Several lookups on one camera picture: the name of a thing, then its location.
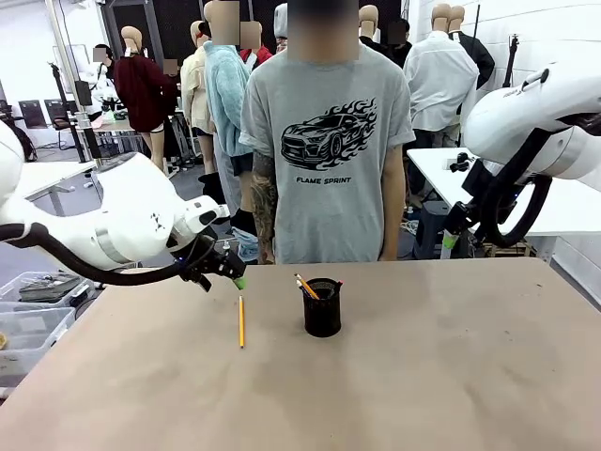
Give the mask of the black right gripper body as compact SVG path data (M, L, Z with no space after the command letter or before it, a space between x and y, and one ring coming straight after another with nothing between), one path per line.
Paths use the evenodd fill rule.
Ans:
M457 201L446 216L444 229L451 235L460 235L480 221L485 194L499 173L499 165L487 160L476 160L461 188L470 195L468 201Z

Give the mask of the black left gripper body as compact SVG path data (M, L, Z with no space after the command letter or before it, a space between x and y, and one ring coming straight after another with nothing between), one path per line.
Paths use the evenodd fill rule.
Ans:
M246 264L231 250L219 251L216 241L207 235L198 235L188 246L179 251L179 276L186 282L195 283L209 292L212 283L208 274L225 277L233 282L244 276Z

